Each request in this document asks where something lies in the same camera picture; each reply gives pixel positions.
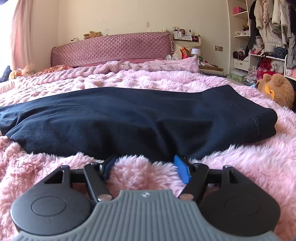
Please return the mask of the dark navy pants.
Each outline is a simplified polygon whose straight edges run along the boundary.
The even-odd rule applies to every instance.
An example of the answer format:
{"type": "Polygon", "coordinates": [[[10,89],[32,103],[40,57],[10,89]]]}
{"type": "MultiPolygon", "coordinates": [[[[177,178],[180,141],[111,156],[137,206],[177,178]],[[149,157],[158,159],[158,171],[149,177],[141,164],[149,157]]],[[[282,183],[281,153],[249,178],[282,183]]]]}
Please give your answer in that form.
{"type": "Polygon", "coordinates": [[[4,106],[1,133],[27,153],[170,162],[270,138],[277,119],[229,85],[195,93],[102,87],[4,106]]]}

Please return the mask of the wooden bedside table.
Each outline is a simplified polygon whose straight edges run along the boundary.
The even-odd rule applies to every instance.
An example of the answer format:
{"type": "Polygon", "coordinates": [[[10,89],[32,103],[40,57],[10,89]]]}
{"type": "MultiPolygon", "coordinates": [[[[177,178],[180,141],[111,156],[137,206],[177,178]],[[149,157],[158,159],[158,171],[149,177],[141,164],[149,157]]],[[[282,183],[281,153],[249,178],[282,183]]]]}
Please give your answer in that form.
{"type": "Polygon", "coordinates": [[[209,63],[200,62],[199,70],[206,75],[224,75],[224,69],[209,63]]]}

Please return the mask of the open white wardrobe shelving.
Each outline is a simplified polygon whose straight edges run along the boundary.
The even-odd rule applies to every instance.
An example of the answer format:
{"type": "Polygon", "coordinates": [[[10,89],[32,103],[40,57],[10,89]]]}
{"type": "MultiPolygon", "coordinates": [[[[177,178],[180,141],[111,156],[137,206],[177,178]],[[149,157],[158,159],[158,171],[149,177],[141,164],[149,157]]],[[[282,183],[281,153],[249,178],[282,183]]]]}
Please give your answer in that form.
{"type": "Polygon", "coordinates": [[[264,73],[295,85],[295,2],[227,1],[229,78],[255,85],[264,73]]]}

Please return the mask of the large brown plush bear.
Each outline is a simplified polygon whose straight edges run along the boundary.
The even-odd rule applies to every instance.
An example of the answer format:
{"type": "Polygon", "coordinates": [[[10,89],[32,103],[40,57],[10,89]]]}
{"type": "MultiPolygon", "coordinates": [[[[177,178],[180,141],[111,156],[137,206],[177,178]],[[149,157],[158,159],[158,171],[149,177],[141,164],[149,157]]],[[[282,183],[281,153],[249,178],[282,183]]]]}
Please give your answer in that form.
{"type": "Polygon", "coordinates": [[[282,107],[293,108],[295,92],[290,81],[281,74],[264,74],[257,81],[256,88],[266,98],[276,102],[282,107]]]}

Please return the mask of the red snack bag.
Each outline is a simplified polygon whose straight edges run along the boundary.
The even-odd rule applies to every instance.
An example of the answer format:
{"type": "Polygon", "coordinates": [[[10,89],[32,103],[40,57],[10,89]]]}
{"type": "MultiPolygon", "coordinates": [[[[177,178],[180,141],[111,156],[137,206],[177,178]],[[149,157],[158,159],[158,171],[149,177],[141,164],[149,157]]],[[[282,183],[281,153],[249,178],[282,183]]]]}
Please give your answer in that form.
{"type": "Polygon", "coordinates": [[[181,53],[181,59],[186,59],[191,57],[190,51],[185,47],[180,48],[180,53],[181,53]]]}

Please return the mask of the white bedside lamp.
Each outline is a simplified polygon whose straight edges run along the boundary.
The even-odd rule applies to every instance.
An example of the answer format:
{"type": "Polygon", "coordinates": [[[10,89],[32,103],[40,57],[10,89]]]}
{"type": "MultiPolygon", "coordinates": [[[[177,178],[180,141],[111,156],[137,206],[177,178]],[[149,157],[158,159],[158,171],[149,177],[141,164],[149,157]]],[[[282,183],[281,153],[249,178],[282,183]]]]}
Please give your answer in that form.
{"type": "Polygon", "coordinates": [[[199,48],[192,48],[191,49],[191,55],[200,57],[201,56],[201,50],[199,48]]]}

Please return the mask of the orange plush toy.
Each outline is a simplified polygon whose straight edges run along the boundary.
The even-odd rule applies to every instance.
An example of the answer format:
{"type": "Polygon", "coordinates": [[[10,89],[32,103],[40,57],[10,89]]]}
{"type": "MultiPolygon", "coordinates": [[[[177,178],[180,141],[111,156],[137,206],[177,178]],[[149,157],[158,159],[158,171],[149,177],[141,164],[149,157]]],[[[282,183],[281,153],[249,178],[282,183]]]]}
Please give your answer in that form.
{"type": "Polygon", "coordinates": [[[22,76],[21,69],[12,70],[9,74],[9,79],[16,79],[19,76],[22,76]]]}

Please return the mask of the mauve quilted headboard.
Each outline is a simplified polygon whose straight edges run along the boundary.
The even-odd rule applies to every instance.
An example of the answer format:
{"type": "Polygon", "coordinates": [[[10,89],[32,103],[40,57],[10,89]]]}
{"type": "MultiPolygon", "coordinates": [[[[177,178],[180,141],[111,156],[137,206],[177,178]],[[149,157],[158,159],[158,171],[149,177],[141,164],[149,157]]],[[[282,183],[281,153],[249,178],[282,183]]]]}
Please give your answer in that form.
{"type": "Polygon", "coordinates": [[[118,60],[165,59],[174,53],[169,32],[109,35],[70,42],[51,50],[51,66],[72,67],[118,60]]]}

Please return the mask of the desk calendar organizer shelf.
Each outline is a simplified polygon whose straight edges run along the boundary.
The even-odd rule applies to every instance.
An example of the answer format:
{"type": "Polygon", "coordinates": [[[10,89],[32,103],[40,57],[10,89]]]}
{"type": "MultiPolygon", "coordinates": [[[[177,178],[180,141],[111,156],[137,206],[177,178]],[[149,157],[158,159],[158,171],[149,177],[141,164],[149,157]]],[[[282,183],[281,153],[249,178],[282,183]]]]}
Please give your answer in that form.
{"type": "Polygon", "coordinates": [[[174,40],[201,43],[201,36],[193,33],[190,29],[185,30],[174,26],[172,33],[174,40]]]}

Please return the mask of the small brown teddy bear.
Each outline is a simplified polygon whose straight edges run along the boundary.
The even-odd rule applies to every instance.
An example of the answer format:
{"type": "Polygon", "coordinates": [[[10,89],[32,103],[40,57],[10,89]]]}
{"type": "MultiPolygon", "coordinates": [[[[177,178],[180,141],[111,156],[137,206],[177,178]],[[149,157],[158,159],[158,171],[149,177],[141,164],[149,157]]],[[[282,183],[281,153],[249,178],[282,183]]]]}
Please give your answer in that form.
{"type": "Polygon", "coordinates": [[[90,38],[95,38],[95,37],[101,37],[102,33],[101,32],[93,32],[90,31],[89,33],[86,33],[83,35],[84,39],[90,39],[90,38]]]}

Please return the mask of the pink window curtain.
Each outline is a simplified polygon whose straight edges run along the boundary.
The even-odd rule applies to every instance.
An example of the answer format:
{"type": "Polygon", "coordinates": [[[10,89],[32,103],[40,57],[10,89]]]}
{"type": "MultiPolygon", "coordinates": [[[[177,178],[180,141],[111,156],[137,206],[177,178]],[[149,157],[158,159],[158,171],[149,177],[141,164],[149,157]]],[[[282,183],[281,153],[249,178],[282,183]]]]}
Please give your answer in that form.
{"type": "Polygon", "coordinates": [[[12,18],[11,66],[14,69],[31,71],[32,59],[31,26],[34,1],[16,1],[12,18]]]}

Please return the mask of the hanging coats in wardrobe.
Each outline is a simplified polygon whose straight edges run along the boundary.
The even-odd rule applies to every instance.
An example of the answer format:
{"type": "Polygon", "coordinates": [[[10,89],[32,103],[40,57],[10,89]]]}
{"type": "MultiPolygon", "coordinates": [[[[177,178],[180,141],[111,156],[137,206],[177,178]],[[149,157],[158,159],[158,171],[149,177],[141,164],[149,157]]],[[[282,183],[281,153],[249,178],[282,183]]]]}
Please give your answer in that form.
{"type": "Polygon", "coordinates": [[[295,2],[253,1],[249,9],[250,38],[252,49],[260,37],[263,48],[275,53],[276,48],[285,48],[287,69],[295,69],[295,2]]]}

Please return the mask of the brass wall socket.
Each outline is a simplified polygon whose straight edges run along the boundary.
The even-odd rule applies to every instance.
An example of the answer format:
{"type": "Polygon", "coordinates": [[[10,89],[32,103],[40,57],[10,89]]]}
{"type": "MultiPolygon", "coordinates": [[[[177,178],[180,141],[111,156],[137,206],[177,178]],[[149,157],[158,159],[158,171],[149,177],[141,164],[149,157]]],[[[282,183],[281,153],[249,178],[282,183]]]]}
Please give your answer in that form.
{"type": "Polygon", "coordinates": [[[215,47],[214,47],[214,50],[215,50],[215,51],[222,52],[222,51],[223,51],[223,47],[222,47],[222,46],[215,46],[215,47]]]}

